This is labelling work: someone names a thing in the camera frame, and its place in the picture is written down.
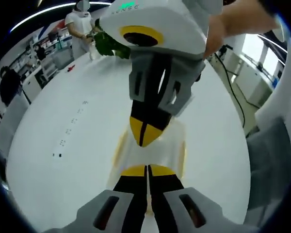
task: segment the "wall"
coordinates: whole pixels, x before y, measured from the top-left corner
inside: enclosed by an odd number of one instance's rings
[[[97,18],[101,17],[101,15],[105,12],[105,10],[107,9],[107,7],[99,9],[97,11],[91,12],[91,16],[93,18],[93,20],[96,20]],[[43,32],[43,35],[41,36],[40,39],[45,38],[48,33],[60,22],[56,21],[51,23],[48,28],[45,30],[45,32]],[[0,69],[3,66],[9,66],[24,50],[26,47],[26,42],[34,35],[36,34],[40,34],[40,32],[42,31],[42,28],[38,29],[35,32],[32,32],[31,34],[29,34],[28,36],[26,36],[25,38],[23,38],[21,41],[19,41],[16,45],[14,45],[13,48],[11,48],[0,60]],[[5,111],[5,104],[1,101],[0,98],[0,111],[4,112]]]

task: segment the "black cable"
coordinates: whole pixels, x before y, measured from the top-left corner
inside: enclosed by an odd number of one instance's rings
[[[233,96],[234,96],[236,102],[238,103],[238,105],[239,105],[241,111],[242,111],[242,116],[243,116],[242,127],[244,127],[244,124],[245,124],[245,116],[244,116],[243,108],[242,108],[241,104],[239,103],[239,101],[238,101],[238,99],[237,99],[237,97],[236,97],[236,95],[235,95],[235,93],[234,93],[234,90],[233,90],[233,88],[232,88],[231,81],[230,81],[229,76],[228,76],[228,73],[227,73],[227,69],[226,69],[225,65],[223,64],[223,62],[221,61],[221,59],[219,58],[219,56],[218,56],[216,53],[215,53],[214,55],[216,56],[216,58],[219,60],[219,62],[220,62],[221,65],[223,66],[224,71],[225,71],[225,73],[226,73],[226,77],[227,77],[227,80],[228,80],[229,87],[231,88],[232,94],[233,94]]]

